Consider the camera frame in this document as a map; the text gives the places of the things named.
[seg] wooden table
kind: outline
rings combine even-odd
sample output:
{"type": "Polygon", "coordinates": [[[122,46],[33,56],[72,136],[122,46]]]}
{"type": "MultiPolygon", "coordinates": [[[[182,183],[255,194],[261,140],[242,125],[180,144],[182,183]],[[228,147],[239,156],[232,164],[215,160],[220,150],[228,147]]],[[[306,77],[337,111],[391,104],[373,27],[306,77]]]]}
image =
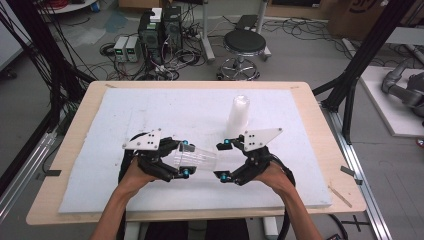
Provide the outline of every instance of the wooden table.
{"type": "MultiPolygon", "coordinates": [[[[347,164],[324,119],[308,84],[304,82],[134,82],[98,81],[91,83],[75,118],[54,159],[51,169],[62,170],[59,177],[46,177],[28,213],[30,225],[97,222],[100,213],[60,214],[59,206],[66,191],[68,179],[84,138],[91,126],[102,97],[108,88],[172,88],[172,89],[285,89],[290,90],[315,152],[318,164],[331,193],[333,205],[328,208],[308,209],[309,213],[362,212],[366,204],[354,179],[340,171],[347,164]]],[[[129,212],[128,221],[161,221],[185,219],[216,219],[235,217],[264,217],[282,215],[281,208],[129,212]]]]}

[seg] transparent object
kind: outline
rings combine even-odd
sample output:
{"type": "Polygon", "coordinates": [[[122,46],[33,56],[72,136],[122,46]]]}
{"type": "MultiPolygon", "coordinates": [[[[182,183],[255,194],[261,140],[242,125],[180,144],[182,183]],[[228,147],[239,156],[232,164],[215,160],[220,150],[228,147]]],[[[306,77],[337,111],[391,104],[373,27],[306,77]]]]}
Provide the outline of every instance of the transparent object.
{"type": "Polygon", "coordinates": [[[196,167],[197,170],[214,171],[217,161],[215,152],[180,143],[174,156],[176,167],[196,167]]]}

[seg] hand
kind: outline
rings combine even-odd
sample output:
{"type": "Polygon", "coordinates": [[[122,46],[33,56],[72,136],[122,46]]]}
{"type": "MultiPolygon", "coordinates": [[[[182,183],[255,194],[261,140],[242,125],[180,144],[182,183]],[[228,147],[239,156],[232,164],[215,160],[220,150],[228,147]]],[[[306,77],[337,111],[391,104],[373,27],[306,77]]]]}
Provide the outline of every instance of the hand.
{"type": "Polygon", "coordinates": [[[280,165],[275,162],[270,162],[267,169],[265,169],[262,174],[258,175],[255,180],[265,183],[279,195],[289,193],[295,189],[280,165]]]}
{"type": "Polygon", "coordinates": [[[137,157],[134,157],[115,191],[128,196],[128,198],[132,198],[147,183],[156,179],[157,178],[143,172],[143,170],[138,167],[137,157]]]}

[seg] stool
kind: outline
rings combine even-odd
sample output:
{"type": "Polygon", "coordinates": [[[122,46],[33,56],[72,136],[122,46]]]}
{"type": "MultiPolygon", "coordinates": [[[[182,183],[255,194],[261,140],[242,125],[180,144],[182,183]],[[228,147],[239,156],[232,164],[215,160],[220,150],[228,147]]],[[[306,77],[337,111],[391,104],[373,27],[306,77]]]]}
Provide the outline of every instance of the stool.
{"type": "Polygon", "coordinates": [[[217,74],[218,80],[224,77],[231,80],[252,80],[259,77],[256,65],[245,59],[264,52],[266,41],[259,33],[249,30],[231,31],[224,37],[224,47],[236,54],[237,58],[229,58],[222,63],[217,74]]]}

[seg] gray floor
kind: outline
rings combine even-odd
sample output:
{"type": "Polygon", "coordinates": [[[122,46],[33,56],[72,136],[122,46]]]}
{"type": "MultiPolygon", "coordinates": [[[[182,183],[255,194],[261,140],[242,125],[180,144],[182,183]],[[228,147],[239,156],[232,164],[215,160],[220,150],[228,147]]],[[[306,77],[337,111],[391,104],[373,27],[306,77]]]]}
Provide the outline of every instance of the gray floor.
{"type": "MultiPolygon", "coordinates": [[[[78,54],[87,64],[107,61],[98,52],[99,47],[113,41],[118,34],[135,33],[138,22],[125,20],[124,16],[137,17],[133,12],[119,12],[114,5],[100,13],[89,10],[65,14],[60,17],[62,23],[78,23],[90,18],[80,26],[104,29],[106,34],[94,45],[76,47],[78,54]]],[[[210,20],[210,26],[224,19],[210,20]]],[[[228,29],[231,25],[222,24],[218,29],[228,29]]],[[[335,49],[333,42],[325,40],[299,40],[284,33],[281,29],[263,31],[272,57],[263,62],[260,57],[253,60],[261,72],[258,81],[305,81],[311,88],[318,87],[342,73],[349,59],[335,49]]],[[[212,38],[211,43],[216,60],[200,67],[187,67],[179,71],[179,80],[215,80],[217,68],[224,59],[231,55],[222,48],[221,38],[212,38]]],[[[399,59],[391,50],[379,53],[383,59],[399,59]]],[[[49,93],[41,77],[26,56],[18,57],[11,65],[17,72],[16,79],[0,80],[0,173],[16,156],[30,134],[42,120],[49,109],[49,93]]],[[[128,69],[138,66],[129,65],[128,69]]],[[[101,79],[106,78],[103,70],[95,70],[101,79]]],[[[326,94],[317,97],[324,99],[326,94]]],[[[421,175],[424,172],[424,152],[417,147],[413,138],[392,137],[378,115],[376,108],[358,84],[352,122],[352,141],[380,210],[386,220],[393,239],[419,239],[424,234],[424,190],[421,175]]],[[[7,218],[0,225],[0,239],[84,239],[93,231],[94,224],[71,224],[55,226],[29,226],[25,222],[26,215],[40,188],[38,170],[29,182],[7,218]]],[[[341,221],[353,221],[352,214],[337,214],[341,221]]],[[[355,214],[360,222],[368,222],[365,213],[355,214]]],[[[314,215],[314,221],[324,238],[328,238],[339,230],[327,215],[314,215]]],[[[249,219],[251,239],[265,239],[260,219],[249,219]]],[[[200,228],[202,223],[193,224],[200,228]]],[[[351,239],[374,239],[372,229],[368,225],[357,226],[344,224],[351,239]]],[[[192,239],[199,233],[192,232],[192,239]]],[[[290,232],[288,239],[293,239],[290,232]]]]}

